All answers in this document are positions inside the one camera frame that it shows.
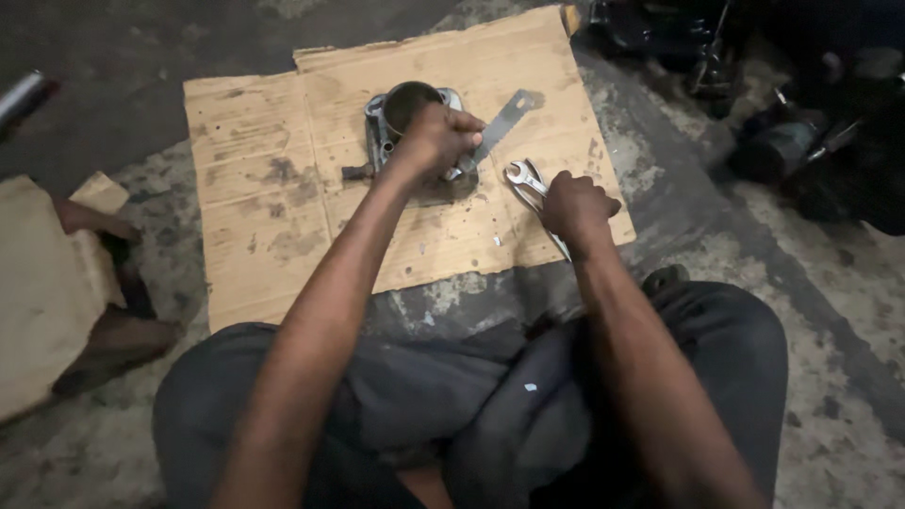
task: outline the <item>dirty floor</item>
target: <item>dirty floor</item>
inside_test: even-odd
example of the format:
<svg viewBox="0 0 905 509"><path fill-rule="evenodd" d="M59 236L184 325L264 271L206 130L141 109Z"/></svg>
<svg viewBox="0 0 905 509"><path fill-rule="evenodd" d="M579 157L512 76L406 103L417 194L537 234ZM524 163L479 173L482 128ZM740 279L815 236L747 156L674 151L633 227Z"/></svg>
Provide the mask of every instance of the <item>dirty floor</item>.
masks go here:
<svg viewBox="0 0 905 509"><path fill-rule="evenodd" d="M35 67L63 88L0 145L4 175L67 193L106 171L145 232L138 257L160 314L185 337L164 359L0 428L4 507L158 507L150 437L157 384L207 336L203 246L182 111L186 79L291 70L293 48L353 46L517 14L528 0L3 0L0 82ZM786 328L789 387L776 507L895 507L905 500L905 244L861 225L807 223L762 187L718 183L733 119L785 79L747 65L746 97L715 123L655 67L575 47L638 241L639 278L685 264L765 300ZM400 341L462 338L577 303L566 264L461 274L383 293L366 327Z"/></svg>

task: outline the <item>gray pants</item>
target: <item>gray pants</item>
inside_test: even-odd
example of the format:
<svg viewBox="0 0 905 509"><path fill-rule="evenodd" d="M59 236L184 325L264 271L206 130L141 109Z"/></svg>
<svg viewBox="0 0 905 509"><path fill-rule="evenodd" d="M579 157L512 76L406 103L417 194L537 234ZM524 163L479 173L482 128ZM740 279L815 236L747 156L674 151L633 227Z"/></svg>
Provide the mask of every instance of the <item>gray pants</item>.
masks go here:
<svg viewBox="0 0 905 509"><path fill-rule="evenodd" d="M722 283L678 283L652 302L772 497L786 404L779 320L750 293ZM171 507L206 506L275 332L263 323L219 331L161 384L154 439ZM600 386L589 337L577 320L532 341L511 323L456 342L361 338L304 506L421 507L387 460L413 450L443 459L460 507L656 503Z"/></svg>

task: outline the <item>saw blade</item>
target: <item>saw blade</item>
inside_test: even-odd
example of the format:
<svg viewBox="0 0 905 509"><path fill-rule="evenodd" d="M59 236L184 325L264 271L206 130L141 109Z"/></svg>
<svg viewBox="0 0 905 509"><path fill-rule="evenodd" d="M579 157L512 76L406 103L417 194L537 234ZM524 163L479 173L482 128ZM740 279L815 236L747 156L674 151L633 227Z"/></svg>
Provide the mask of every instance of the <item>saw blade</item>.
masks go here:
<svg viewBox="0 0 905 509"><path fill-rule="evenodd" d="M519 123L519 120L525 116L525 113L531 111L532 108L534 108L534 98L531 97L531 92L526 91L525 89L519 89L519 91L515 92L512 99L506 103L506 106L503 106L503 109L500 110L491 123L487 125L487 128L482 133L484 140L474 151L474 155L470 158L465 158L466 160L464 163L459 165L459 169L462 171L475 170L478 167L478 163L483 161L484 158L491 153L491 150L493 150L497 143L505 138L506 134L509 133L509 131Z"/></svg>

